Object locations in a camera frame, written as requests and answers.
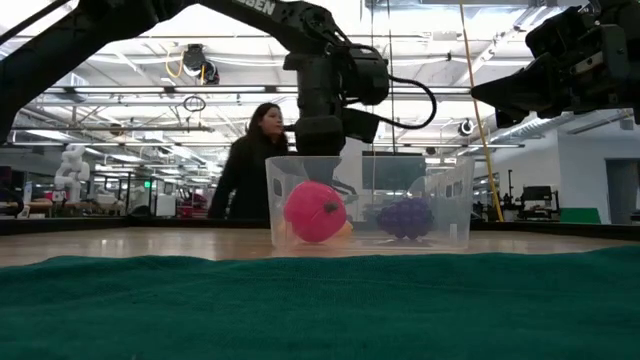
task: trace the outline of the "table surface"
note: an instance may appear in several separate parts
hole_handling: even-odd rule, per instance
[[[534,233],[478,231],[471,233],[467,249],[455,252],[553,254],[627,245],[640,245],[640,243]],[[279,250],[272,247],[268,230],[117,228],[0,237],[0,266],[30,264],[63,255],[92,257],[185,255],[221,260],[279,256],[337,257],[415,253],[425,253],[425,251],[355,252],[327,247]]]

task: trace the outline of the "green towel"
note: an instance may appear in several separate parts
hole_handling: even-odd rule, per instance
[[[0,269],[0,359],[640,359],[640,247]]]

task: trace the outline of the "clear plastic bin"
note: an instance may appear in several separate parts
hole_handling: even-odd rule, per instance
[[[421,156],[267,160],[279,249],[451,250],[467,246],[474,162]]]

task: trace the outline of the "woman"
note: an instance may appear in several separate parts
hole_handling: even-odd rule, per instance
[[[287,150],[280,107],[272,103],[258,106],[249,122],[247,134],[231,145],[229,159],[209,208],[209,218],[225,218],[229,195],[235,190],[227,219],[268,221],[265,160],[286,155]]]

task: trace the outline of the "pink ball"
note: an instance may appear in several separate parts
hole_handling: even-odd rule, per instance
[[[319,243],[340,231],[347,210],[340,195],[330,186],[306,181],[291,192],[284,205],[284,219],[300,239]]]

